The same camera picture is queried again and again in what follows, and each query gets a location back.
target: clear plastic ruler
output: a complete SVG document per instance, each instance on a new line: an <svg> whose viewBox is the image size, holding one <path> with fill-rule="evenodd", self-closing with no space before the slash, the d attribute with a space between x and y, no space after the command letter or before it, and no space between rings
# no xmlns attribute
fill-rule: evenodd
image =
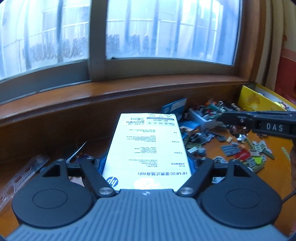
<svg viewBox="0 0 296 241"><path fill-rule="evenodd" d="M0 191L0 212L14 197L16 192L49 160L49 157L37 155L31 160L5 185Z"/></svg>

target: window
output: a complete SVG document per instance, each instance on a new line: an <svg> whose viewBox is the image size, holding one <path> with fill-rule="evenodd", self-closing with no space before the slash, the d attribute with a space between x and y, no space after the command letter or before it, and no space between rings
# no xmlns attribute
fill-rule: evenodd
<svg viewBox="0 0 296 241"><path fill-rule="evenodd" d="M231 3L109 0L107 59L179 58L232 65L240 1Z"/></svg>
<svg viewBox="0 0 296 241"><path fill-rule="evenodd" d="M62 2L60 19L59 0L1 3L0 79L88 58L90 0Z"/></svg>
<svg viewBox="0 0 296 241"><path fill-rule="evenodd" d="M235 73L243 0L4 0L0 104L71 84Z"/></svg>

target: hp logo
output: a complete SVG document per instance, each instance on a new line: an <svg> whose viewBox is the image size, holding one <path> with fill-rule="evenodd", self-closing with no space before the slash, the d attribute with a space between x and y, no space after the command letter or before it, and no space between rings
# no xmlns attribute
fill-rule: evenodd
<svg viewBox="0 0 296 241"><path fill-rule="evenodd" d="M106 181L110 184L111 187L116 187L118 184L118 179L116 177L108 177Z"/></svg>

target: window pane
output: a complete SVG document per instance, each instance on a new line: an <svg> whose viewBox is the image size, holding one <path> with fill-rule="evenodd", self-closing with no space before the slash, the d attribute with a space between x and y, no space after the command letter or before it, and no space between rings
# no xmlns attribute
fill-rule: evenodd
<svg viewBox="0 0 296 241"><path fill-rule="evenodd" d="M4 0L0 79L88 58L89 6L90 0Z"/></svg>
<svg viewBox="0 0 296 241"><path fill-rule="evenodd" d="M109 0L106 54L232 65L240 0Z"/></svg>

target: yellow box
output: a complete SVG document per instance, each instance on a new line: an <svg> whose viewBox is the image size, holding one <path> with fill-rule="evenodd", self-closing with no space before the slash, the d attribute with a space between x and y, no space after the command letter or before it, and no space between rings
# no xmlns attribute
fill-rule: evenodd
<svg viewBox="0 0 296 241"><path fill-rule="evenodd" d="M250 84L249 87L252 89L247 86L242 87L237 103L239 107L246 109L246 111L285 110L274 102L283 102L289 107L290 111L296 110L294 104L262 85Z"/></svg>

